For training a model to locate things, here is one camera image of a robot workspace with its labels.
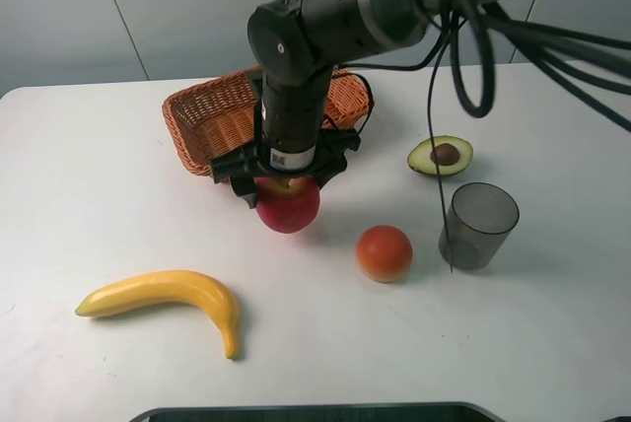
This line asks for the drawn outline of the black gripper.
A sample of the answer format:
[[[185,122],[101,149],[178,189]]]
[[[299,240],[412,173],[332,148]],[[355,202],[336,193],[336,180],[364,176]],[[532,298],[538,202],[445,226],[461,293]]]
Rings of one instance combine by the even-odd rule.
[[[249,209],[254,209],[257,203],[257,178],[293,179],[306,177],[313,179],[319,189],[323,189],[328,182],[346,171],[348,162],[344,155],[329,157],[325,160],[315,158],[306,168],[287,171],[273,168],[262,160],[245,162],[237,167],[237,171],[230,173],[230,184],[236,197],[245,201]]]

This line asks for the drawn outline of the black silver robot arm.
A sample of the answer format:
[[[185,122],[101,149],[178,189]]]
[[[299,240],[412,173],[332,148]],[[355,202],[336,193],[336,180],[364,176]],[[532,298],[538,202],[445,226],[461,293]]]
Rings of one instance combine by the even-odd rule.
[[[307,176],[318,185],[346,169],[345,152],[360,144],[356,130],[324,131],[325,99],[344,67],[366,68],[373,55],[418,43],[435,24],[428,54],[451,56],[456,95],[473,117],[487,115],[495,98],[491,32],[504,35],[567,92],[622,128],[630,123],[579,88],[586,82],[628,94],[630,64],[619,56],[629,43],[510,19],[501,0],[274,0],[247,23],[261,70],[254,137],[211,162],[215,180],[254,206],[260,177]]]

